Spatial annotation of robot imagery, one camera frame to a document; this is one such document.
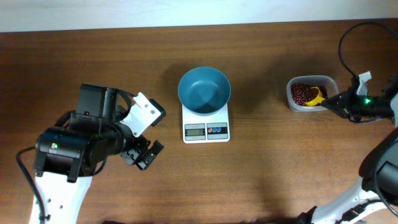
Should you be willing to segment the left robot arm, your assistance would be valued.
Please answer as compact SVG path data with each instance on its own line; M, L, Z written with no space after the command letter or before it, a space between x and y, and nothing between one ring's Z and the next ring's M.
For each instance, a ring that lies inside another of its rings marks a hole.
M164 146L143 136L166 115L155 100L105 86L82 84L77 108L35 143L31 223L76 223L92 179L110 156L146 170Z

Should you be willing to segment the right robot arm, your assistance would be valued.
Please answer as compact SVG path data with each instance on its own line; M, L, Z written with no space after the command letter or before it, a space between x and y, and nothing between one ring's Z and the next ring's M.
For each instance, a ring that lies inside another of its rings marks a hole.
M380 119L397 121L397 78L392 77L380 96L369 96L369 72L353 79L348 90L321 105L352 123ZM397 214L397 130L394 129L362 161L359 179L328 204L301 213L294 223L358 223L381 209Z

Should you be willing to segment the yellow measuring scoop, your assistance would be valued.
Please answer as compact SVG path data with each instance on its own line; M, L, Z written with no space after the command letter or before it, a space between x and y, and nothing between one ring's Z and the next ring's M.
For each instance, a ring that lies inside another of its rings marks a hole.
M325 100L319 87L314 86L314 87L312 87L312 89L316 89L318 91L318 93L317 93L316 97L314 97L314 99L304 103L306 106L316 106Z

